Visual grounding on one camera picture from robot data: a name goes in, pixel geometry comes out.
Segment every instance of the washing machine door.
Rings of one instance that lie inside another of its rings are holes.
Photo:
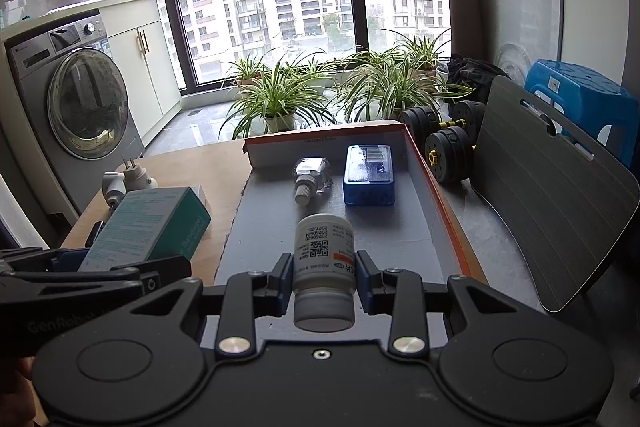
[[[129,118],[127,88],[113,60],[94,48],[69,53],[49,84],[47,114],[69,154],[97,160],[113,152]]]

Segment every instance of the blue plastic stool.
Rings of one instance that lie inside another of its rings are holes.
[[[618,151],[610,151],[630,167],[636,148],[640,113],[638,100],[597,71],[554,60],[537,60],[524,88],[540,91],[562,107],[564,115],[593,139],[611,125],[624,130]]]

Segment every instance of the orange label stripe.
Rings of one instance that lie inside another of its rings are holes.
[[[334,253],[334,259],[337,261],[342,261],[343,263],[353,264],[353,259],[343,253]]]

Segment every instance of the white bottle cap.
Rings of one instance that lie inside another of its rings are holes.
[[[318,191],[318,183],[310,174],[300,174],[296,179],[296,203],[305,206]]]
[[[316,333],[348,330],[355,324],[353,295],[335,288],[311,288],[297,293],[293,323]]]

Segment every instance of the washing machine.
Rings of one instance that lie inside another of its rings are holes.
[[[78,14],[5,45],[33,133],[81,214],[102,187],[103,173],[145,150],[101,16]]]

